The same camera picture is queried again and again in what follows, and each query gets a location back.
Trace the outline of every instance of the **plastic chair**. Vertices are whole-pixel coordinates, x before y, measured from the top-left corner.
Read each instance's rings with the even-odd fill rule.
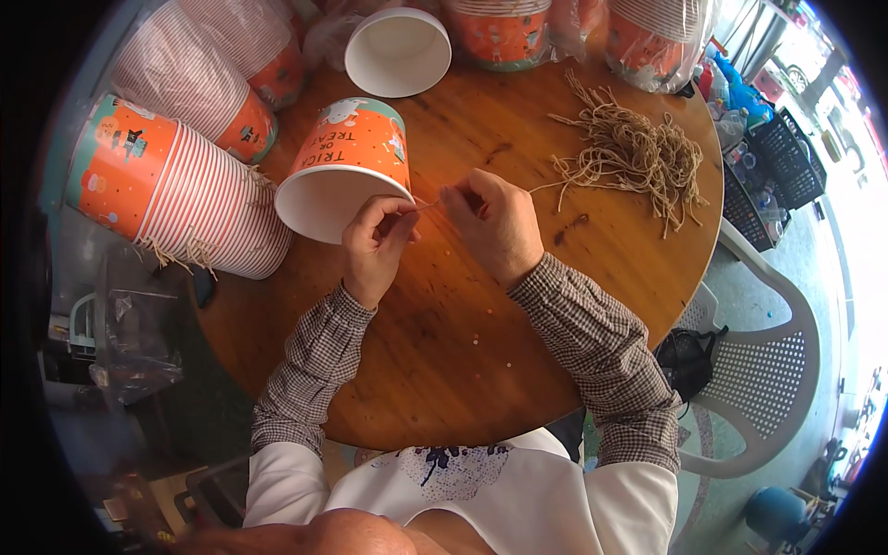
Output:
[[[682,469],[728,479],[761,468],[795,437],[817,391],[821,350],[817,321],[802,292],[773,269],[724,218],[718,241],[762,283],[779,293],[792,310],[792,318],[780,326],[728,331],[720,337],[712,353],[712,380],[692,401],[731,423],[746,448],[727,459],[697,456],[680,449]],[[678,325],[701,332],[718,329],[714,322],[717,309],[715,296],[701,283]]]

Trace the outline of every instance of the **wooden table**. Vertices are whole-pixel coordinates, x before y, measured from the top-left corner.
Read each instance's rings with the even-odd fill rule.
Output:
[[[546,249],[637,313],[654,346],[694,295],[718,237],[718,140],[699,94],[681,99],[636,90],[611,75],[600,43],[590,50],[585,67],[570,60],[513,74],[455,61],[431,90],[389,103],[407,125],[413,192],[429,202],[440,185],[472,167],[527,189],[557,180],[550,155],[573,156],[584,148],[580,130],[546,116],[576,117],[583,107],[565,83],[569,67],[586,86],[611,86],[621,104],[656,123],[672,113],[705,154],[697,180],[710,206],[695,211],[702,227],[688,221],[663,240],[663,222],[652,217],[642,194],[568,190],[560,213],[556,187],[534,195]],[[299,102],[278,113],[280,135],[261,170],[283,180],[319,111],[362,95],[345,74],[318,71]],[[328,437],[384,450],[479,445],[578,408],[571,377],[527,316],[472,260],[442,212],[423,214],[417,226],[423,240],[404,253],[365,336],[358,376],[329,408]],[[215,298],[198,312],[200,322],[219,360],[249,395],[261,393],[298,316],[341,275],[338,246],[297,236],[281,269],[267,280],[219,276]]]

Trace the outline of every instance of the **jute string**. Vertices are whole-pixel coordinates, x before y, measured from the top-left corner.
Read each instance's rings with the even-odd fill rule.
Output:
[[[571,185],[649,193],[654,217],[663,218],[663,238],[670,227],[678,231],[685,217],[702,225],[694,216],[694,205],[709,204],[697,188],[697,168],[702,162],[700,145],[685,137],[685,132],[666,114],[664,123],[653,125],[641,114],[617,104],[610,89],[586,89],[571,69],[565,73],[574,94],[586,108],[579,120],[549,114],[557,122],[586,130],[584,141],[590,145],[577,157],[551,157],[562,180],[539,186],[530,192],[560,186],[558,210],[564,193]],[[604,176],[613,176],[601,181]]]

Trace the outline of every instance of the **left hand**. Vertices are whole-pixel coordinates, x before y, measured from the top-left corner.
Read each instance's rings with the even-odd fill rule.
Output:
[[[397,196],[371,196],[342,232],[345,247],[343,284],[354,300],[374,310],[398,273],[400,254],[419,241],[413,227],[419,221],[416,205]]]

